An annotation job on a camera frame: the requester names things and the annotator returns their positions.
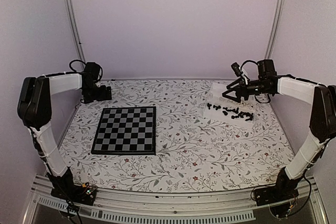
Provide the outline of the white plastic compartment tray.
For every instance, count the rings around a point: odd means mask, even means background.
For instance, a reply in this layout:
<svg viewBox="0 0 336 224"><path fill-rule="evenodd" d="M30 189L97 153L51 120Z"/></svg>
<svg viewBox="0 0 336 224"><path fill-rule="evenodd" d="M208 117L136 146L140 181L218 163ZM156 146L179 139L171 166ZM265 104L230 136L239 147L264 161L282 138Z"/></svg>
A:
<svg viewBox="0 0 336 224"><path fill-rule="evenodd" d="M227 124L233 124L235 126L244 127L251 129L255 124L255 116L256 116L256 101L254 97L249 97L247 101L244 99L241 100L240 103L232 101L230 99L225 99L222 97L222 93L226 91L226 86L224 84L213 82L208 92L208 96L203 108L203 117L210 120L217 120ZM212 108L209 110L207 108L207 103L212 105ZM215 110L213 105L220 105L221 108L219 110ZM243 118L232 119L232 115L237 115L229 112L228 115L223 114L223 107L228 107L230 109L239 108L239 113L249 112L254 114L253 121L245 121Z"/></svg>

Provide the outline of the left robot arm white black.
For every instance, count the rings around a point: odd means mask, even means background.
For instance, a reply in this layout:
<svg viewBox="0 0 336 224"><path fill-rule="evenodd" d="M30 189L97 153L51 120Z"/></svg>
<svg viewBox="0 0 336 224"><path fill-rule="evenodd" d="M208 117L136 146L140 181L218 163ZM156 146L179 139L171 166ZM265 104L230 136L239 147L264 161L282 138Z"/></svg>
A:
<svg viewBox="0 0 336 224"><path fill-rule="evenodd" d="M51 128L51 97L67 91L81 90L85 104L111 100L111 88L101 85L102 67L87 62L81 72L68 72L26 77L19 96L17 114L31 133L33 144L44 162L50 181L67 200L78 195L70 168L65 164Z"/></svg>

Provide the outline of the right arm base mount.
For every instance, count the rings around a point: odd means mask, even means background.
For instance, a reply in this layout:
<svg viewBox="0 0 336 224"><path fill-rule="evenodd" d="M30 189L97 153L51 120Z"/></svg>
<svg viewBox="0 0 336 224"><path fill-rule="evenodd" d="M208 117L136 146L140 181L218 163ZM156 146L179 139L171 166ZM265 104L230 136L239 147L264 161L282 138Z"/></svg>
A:
<svg viewBox="0 0 336 224"><path fill-rule="evenodd" d="M251 200L257 206L271 205L270 213L276 218L285 218L290 215L299 196L297 189L291 189L286 193L279 193L275 186L256 186L250 193Z"/></svg>

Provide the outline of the black and grey chessboard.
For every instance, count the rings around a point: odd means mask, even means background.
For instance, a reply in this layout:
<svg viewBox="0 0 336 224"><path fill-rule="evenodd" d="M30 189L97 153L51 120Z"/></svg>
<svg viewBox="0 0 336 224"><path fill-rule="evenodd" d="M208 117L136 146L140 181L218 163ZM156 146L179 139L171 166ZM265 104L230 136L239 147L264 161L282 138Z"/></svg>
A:
<svg viewBox="0 0 336 224"><path fill-rule="evenodd" d="M97 155L155 155L156 107L103 109L91 153Z"/></svg>

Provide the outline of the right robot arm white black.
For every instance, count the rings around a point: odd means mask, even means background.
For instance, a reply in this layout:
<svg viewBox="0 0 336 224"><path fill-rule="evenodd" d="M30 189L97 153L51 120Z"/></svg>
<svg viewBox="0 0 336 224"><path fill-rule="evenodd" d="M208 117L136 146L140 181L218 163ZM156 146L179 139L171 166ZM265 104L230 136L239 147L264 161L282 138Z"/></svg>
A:
<svg viewBox="0 0 336 224"><path fill-rule="evenodd" d="M241 102L252 95L279 94L310 107L307 137L293 160L280 170L276 183L270 190L276 201L282 201L296 189L308 169L314 167L322 157L329 142L335 139L335 86L290 74L278 74L271 59L251 63L257 67L257 79L250 79L244 72L243 65L233 63L231 68L237 80L226 87L222 97Z"/></svg>

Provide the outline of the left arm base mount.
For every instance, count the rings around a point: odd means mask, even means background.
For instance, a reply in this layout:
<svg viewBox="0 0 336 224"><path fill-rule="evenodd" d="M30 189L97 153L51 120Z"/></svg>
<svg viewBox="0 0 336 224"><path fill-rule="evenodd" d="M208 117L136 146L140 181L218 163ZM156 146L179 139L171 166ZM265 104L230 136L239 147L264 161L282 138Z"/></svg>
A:
<svg viewBox="0 0 336 224"><path fill-rule="evenodd" d="M89 183L82 185L56 183L51 191L51 195L70 202L93 206L97 189L96 185L90 185Z"/></svg>

